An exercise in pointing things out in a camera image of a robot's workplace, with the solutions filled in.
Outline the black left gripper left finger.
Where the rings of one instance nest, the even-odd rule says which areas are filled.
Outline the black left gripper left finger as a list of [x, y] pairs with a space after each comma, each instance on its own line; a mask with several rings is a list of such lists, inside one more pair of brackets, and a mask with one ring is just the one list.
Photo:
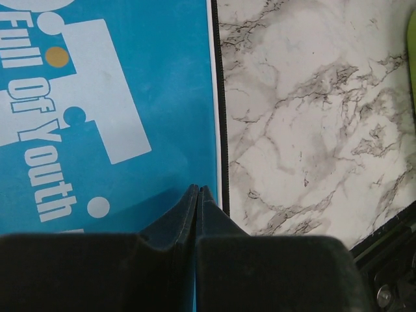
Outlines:
[[1, 237], [2, 311], [192, 311], [198, 187], [137, 233]]

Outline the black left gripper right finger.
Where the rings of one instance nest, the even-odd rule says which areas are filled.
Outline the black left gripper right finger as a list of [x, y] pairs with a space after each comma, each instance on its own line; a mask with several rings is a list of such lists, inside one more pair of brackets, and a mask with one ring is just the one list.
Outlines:
[[327, 236], [250, 236], [202, 187], [196, 206], [198, 311], [370, 311], [344, 244]]

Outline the blue racket bag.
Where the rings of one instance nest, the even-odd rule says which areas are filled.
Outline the blue racket bag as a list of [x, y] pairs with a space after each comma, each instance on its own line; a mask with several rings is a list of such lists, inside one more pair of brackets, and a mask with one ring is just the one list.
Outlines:
[[229, 209], [216, 1], [1, 2], [1, 237]]

